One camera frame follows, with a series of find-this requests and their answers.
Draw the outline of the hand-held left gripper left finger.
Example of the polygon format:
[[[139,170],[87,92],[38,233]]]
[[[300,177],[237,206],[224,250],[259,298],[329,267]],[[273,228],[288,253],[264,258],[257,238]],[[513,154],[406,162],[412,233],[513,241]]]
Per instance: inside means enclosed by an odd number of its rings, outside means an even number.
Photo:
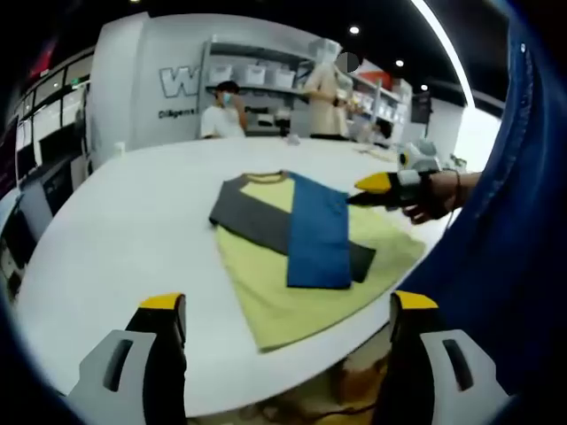
[[[145,299],[81,361],[66,397],[85,424],[185,424],[186,299]]]

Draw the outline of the person's right hand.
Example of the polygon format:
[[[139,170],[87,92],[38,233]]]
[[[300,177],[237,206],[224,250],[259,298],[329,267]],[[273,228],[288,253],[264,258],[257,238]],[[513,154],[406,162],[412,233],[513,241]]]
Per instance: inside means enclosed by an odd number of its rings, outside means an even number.
[[[414,225],[438,220],[452,212],[459,204],[460,188],[461,178],[456,171],[428,174],[424,179],[422,194],[413,205],[404,207],[402,213]]]

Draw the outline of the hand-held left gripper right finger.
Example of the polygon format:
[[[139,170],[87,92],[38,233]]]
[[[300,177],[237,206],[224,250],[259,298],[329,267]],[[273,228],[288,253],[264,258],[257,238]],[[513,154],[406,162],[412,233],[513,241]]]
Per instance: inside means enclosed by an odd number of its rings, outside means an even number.
[[[509,402],[491,357],[425,295],[391,294],[391,350],[377,424],[488,424]]]

